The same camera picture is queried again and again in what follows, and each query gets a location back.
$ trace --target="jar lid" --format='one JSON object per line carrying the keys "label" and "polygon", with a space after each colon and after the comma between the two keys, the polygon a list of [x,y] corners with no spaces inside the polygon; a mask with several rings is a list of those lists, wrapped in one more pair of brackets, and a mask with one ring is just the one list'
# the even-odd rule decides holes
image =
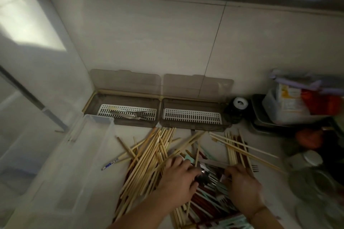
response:
{"label": "jar lid", "polygon": [[323,163],[322,157],[314,150],[308,150],[303,153],[304,159],[312,166],[319,166]]}

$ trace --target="white bottle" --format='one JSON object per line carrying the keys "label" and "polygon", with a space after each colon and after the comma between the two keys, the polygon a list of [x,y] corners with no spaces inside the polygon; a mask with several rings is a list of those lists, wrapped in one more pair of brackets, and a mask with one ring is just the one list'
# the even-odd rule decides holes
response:
{"label": "white bottle", "polygon": [[313,150],[295,154],[284,160],[286,169],[289,171],[296,171],[305,167],[319,166],[322,163],[322,157]]}

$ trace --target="person's right hand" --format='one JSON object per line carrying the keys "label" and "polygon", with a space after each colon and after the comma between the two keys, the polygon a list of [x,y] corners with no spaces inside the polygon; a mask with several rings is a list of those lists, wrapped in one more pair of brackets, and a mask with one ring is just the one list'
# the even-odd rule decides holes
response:
{"label": "person's right hand", "polygon": [[256,213],[265,208],[262,185],[255,179],[251,169],[244,168],[242,164],[227,167],[225,176],[231,176],[232,180],[223,182],[230,200],[251,221]]}

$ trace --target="bracelet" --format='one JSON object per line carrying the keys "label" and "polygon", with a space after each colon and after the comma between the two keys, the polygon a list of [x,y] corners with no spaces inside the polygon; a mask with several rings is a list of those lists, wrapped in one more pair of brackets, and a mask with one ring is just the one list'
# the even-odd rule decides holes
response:
{"label": "bracelet", "polygon": [[262,206],[260,209],[258,209],[251,217],[246,217],[248,223],[251,224],[253,218],[256,216],[256,214],[260,213],[261,211],[263,211],[264,209],[268,209],[266,206]]}

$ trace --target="tile grout line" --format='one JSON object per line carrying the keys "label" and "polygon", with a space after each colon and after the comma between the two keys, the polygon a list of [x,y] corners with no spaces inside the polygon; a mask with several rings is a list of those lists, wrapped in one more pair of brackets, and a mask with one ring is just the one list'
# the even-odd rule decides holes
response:
{"label": "tile grout line", "polygon": [[215,35],[214,42],[213,42],[213,46],[212,46],[212,50],[210,51],[210,55],[209,55],[209,59],[208,59],[207,66],[206,66],[205,71],[204,71],[202,83],[200,84],[200,90],[202,89],[202,85],[203,85],[204,78],[205,78],[205,73],[207,72],[207,69],[208,69],[210,57],[212,56],[212,53],[213,53],[213,48],[214,48],[214,45],[215,45],[215,41],[216,41],[216,37],[217,37],[217,34],[218,34],[218,30],[220,29],[220,25],[221,25],[221,21],[222,21],[222,18],[223,18],[223,14],[224,14],[224,12],[225,12],[225,9],[226,9],[226,5],[223,6],[223,11],[222,11],[220,23],[218,24],[218,28],[217,28],[216,35]]}

